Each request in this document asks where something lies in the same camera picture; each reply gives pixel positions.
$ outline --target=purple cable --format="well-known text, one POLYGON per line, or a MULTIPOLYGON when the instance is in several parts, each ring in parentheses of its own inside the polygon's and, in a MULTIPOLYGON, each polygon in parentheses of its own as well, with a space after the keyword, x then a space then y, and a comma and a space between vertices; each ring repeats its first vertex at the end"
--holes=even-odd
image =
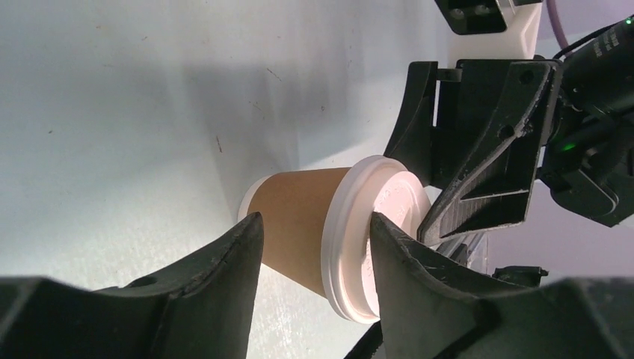
POLYGON ((548 9, 548 17, 550 19, 550 26, 553 28, 555 39, 561 49, 568 47, 568 40, 566 40, 566 34, 564 28, 561 26, 561 20, 559 19, 559 13, 557 11, 557 3, 555 0, 546 0, 546 9, 548 9))

